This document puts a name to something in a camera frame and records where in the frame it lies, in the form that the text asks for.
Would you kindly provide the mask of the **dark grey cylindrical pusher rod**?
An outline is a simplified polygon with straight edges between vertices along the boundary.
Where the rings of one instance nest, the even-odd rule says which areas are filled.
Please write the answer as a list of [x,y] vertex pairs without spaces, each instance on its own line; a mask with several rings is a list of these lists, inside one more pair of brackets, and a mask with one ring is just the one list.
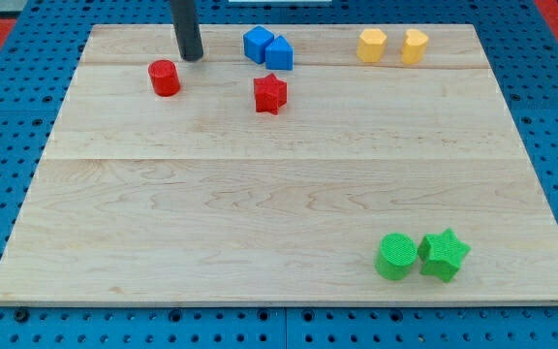
[[203,46],[196,2],[169,0],[169,4],[180,57],[188,62],[199,61],[203,57]]

